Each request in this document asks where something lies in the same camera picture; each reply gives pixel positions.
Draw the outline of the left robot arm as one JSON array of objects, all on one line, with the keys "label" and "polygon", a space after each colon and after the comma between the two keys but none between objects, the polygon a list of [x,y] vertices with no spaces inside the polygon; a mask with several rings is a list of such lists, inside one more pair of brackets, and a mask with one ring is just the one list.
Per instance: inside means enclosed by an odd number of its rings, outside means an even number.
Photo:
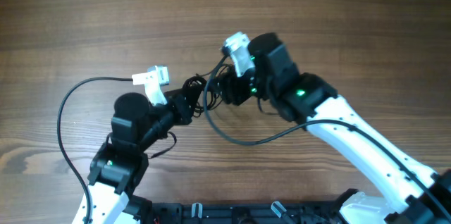
[{"label": "left robot arm", "polygon": [[109,141],[90,164],[89,195],[82,198],[74,223],[155,223],[152,202],[134,194],[149,166],[145,151],[170,136],[173,126],[192,122],[199,95],[173,90],[166,104],[151,104],[135,92],[117,98]]}]

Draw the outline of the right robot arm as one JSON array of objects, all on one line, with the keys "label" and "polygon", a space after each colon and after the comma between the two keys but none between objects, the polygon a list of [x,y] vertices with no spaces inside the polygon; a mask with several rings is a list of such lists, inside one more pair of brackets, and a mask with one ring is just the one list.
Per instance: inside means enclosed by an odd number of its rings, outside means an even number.
[{"label": "right robot arm", "polygon": [[322,139],[380,192],[342,194],[332,216],[343,223],[449,223],[450,174],[438,174],[371,127],[319,76],[301,73],[275,33],[237,32],[221,48],[233,71],[217,83],[226,102],[270,101],[278,115]]}]

